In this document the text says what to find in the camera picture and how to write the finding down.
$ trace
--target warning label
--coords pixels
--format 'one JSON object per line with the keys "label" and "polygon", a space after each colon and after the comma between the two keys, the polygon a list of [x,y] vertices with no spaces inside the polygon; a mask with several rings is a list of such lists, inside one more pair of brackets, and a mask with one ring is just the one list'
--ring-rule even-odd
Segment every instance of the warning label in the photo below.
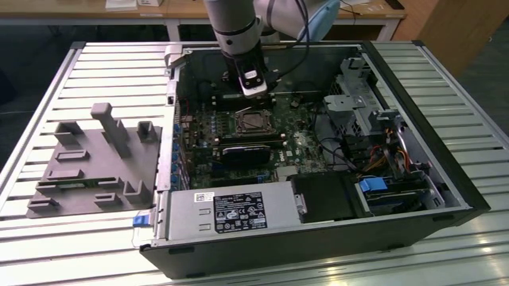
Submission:
{"label": "warning label", "polygon": [[214,197],[218,234],[268,228],[261,192]]}

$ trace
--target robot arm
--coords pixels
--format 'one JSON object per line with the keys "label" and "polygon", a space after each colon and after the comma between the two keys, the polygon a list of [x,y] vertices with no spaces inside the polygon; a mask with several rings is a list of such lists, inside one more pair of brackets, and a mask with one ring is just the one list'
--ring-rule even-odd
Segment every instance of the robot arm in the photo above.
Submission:
{"label": "robot arm", "polygon": [[[320,41],[340,9],[338,0],[205,0],[215,37],[229,68],[230,82],[247,98],[266,94],[281,75],[269,71],[261,46],[264,30]],[[309,24],[305,25],[302,12]]]}

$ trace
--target cpu socket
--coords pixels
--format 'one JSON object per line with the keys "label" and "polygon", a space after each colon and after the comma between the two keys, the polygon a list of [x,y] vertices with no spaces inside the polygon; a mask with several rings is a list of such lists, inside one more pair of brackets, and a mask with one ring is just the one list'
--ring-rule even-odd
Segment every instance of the cpu socket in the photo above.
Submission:
{"label": "cpu socket", "polygon": [[243,111],[235,114],[237,135],[260,136],[274,134],[277,131],[270,124],[272,113],[268,110]]}

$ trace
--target desk leg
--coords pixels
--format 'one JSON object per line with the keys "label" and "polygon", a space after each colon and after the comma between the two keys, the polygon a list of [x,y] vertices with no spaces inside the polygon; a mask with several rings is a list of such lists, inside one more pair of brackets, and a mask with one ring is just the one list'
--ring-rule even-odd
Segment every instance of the desk leg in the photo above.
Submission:
{"label": "desk leg", "polygon": [[181,41],[181,33],[178,31],[178,26],[181,25],[179,19],[167,19],[166,29],[169,30],[169,37],[171,42]]}
{"label": "desk leg", "polygon": [[398,28],[401,19],[388,19],[386,24],[382,27],[381,33],[378,34],[377,41],[390,41],[394,35],[396,28]]}

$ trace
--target slotted metal surface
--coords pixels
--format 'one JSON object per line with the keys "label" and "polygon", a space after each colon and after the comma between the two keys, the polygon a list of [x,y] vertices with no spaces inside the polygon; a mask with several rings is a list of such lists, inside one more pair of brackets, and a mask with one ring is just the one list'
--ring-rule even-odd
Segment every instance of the slotted metal surface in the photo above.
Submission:
{"label": "slotted metal surface", "polygon": [[[70,59],[63,80],[38,124],[27,151],[0,197],[0,284],[87,285],[452,285],[504,284],[509,275],[509,152],[505,136],[473,106],[422,50],[410,43],[377,48],[437,133],[455,154],[492,211],[414,246],[298,263],[258,271],[171,281],[133,246],[137,212],[27,219],[62,120],[101,128],[89,107],[109,99],[126,127],[141,120],[163,124],[163,52],[169,43],[87,44]],[[394,103],[386,96],[390,105]]]}

